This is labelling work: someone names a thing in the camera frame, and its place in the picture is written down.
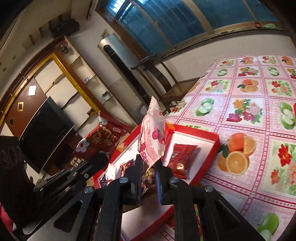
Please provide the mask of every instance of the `screw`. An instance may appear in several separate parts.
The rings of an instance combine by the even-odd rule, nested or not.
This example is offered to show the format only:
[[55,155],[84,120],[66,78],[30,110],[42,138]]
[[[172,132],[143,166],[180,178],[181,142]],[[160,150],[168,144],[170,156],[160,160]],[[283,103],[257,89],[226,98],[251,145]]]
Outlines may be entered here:
[[179,178],[177,178],[177,177],[171,177],[170,178],[171,183],[177,183],[178,181],[179,181]]
[[121,178],[119,179],[119,182],[120,182],[120,183],[127,183],[127,182],[128,182],[128,178],[127,178],[127,177],[121,177]]
[[94,191],[94,188],[91,187],[91,186],[87,186],[85,189],[84,189],[84,192],[85,193],[92,193]]
[[213,190],[214,190],[214,188],[212,186],[210,186],[210,185],[205,186],[205,191],[206,192],[212,192]]

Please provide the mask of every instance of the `chair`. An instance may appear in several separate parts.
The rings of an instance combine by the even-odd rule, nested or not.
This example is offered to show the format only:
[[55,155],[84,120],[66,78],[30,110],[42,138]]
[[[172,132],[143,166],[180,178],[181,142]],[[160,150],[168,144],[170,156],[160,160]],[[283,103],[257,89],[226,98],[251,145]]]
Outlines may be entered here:
[[[135,67],[131,67],[131,70],[137,70],[141,76],[149,83],[151,88],[156,93],[157,97],[159,98],[159,101],[162,102],[162,104],[165,106],[165,109],[168,113],[171,112],[171,108],[175,107],[176,104],[172,104],[172,102],[179,102],[183,99],[183,97],[192,89],[194,88],[194,84],[199,80],[199,77],[189,79],[189,80],[183,80],[183,81],[177,81],[175,77],[173,76],[172,72],[167,68],[167,66],[162,62],[159,61],[160,64],[165,68],[165,70],[169,73],[169,75],[174,80],[175,84],[171,86],[168,79],[160,72],[155,66],[154,62],[156,61],[156,53],[153,55],[150,55],[144,59],[142,59]],[[146,77],[146,75],[139,69],[140,66],[143,66],[143,70],[149,71],[164,87],[166,93],[164,95],[161,95],[153,86],[151,81]]]

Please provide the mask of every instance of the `tablecloth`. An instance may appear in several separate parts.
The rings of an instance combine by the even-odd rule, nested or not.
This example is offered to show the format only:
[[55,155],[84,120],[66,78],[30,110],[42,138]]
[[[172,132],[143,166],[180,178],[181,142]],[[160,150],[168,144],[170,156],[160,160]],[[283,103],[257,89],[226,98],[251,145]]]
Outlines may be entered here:
[[[216,60],[166,118],[219,134],[221,152],[201,183],[223,193],[256,229],[276,214],[271,240],[296,210],[295,103],[296,58],[241,56]],[[156,235],[171,240],[169,232],[165,225]]]

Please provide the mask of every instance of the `black tv screen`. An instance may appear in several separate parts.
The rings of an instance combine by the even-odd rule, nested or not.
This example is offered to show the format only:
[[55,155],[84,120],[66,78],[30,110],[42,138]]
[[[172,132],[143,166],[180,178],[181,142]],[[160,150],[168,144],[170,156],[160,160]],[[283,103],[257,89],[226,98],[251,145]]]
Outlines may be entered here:
[[53,151],[73,127],[74,124],[48,97],[20,138],[20,148],[28,164],[40,173]]

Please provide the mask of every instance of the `speaker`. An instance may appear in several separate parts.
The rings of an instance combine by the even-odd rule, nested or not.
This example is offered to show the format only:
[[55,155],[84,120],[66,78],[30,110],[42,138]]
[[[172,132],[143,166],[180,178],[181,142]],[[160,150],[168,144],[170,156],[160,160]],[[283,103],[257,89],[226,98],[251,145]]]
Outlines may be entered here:
[[52,30],[52,36],[53,38],[57,38],[61,35],[69,36],[78,30],[79,30],[79,23],[76,22],[74,18],[70,18],[65,21],[62,21],[59,25],[57,25]]
[[25,225],[34,209],[34,184],[25,171],[25,159],[17,137],[0,136],[0,203],[17,226]]

